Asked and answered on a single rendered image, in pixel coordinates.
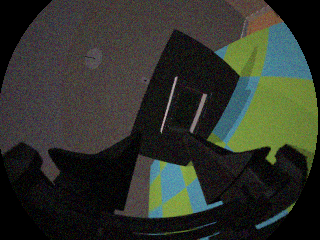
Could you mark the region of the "grey flat board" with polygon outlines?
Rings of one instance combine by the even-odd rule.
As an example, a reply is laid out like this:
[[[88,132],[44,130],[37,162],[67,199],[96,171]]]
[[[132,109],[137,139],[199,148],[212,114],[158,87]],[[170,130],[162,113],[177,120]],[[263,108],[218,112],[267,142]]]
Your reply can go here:
[[[165,108],[176,76],[213,91],[208,111],[196,135],[207,140],[219,123],[224,109],[227,109],[240,75],[212,49],[173,29],[149,80],[131,133],[141,131],[139,155],[187,167],[191,159],[185,148],[184,137],[161,135]]]

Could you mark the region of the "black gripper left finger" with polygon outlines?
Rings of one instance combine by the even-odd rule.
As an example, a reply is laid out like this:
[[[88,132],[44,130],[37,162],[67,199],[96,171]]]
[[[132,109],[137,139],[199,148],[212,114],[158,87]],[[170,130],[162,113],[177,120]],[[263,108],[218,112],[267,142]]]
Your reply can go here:
[[[115,145],[95,155],[49,148],[49,157],[59,171],[91,181],[104,193],[115,209],[124,211],[129,184],[135,171],[141,143],[141,131],[133,132]]]

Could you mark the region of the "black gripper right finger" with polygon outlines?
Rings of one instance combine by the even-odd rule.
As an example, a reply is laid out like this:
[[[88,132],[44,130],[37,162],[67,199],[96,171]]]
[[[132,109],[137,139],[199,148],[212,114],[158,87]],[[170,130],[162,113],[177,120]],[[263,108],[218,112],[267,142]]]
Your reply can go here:
[[[232,152],[189,131],[185,131],[184,140],[207,205],[221,201],[220,196],[239,180],[245,168],[263,157],[267,159],[271,151],[271,148],[264,147]]]

